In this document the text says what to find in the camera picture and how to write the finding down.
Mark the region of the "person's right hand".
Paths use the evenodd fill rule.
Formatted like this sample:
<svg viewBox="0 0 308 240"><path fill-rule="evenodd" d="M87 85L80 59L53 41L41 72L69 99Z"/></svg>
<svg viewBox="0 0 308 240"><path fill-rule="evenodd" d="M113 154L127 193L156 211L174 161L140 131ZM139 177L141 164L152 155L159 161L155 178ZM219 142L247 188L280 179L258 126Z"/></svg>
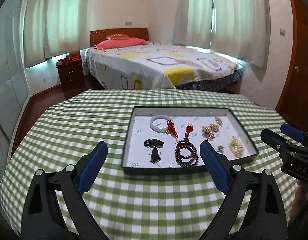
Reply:
<svg viewBox="0 0 308 240"><path fill-rule="evenodd" d="M298 189L295 194L295 202L299 204L301 201L308 202L308 185L300 180L297 181Z"/></svg>

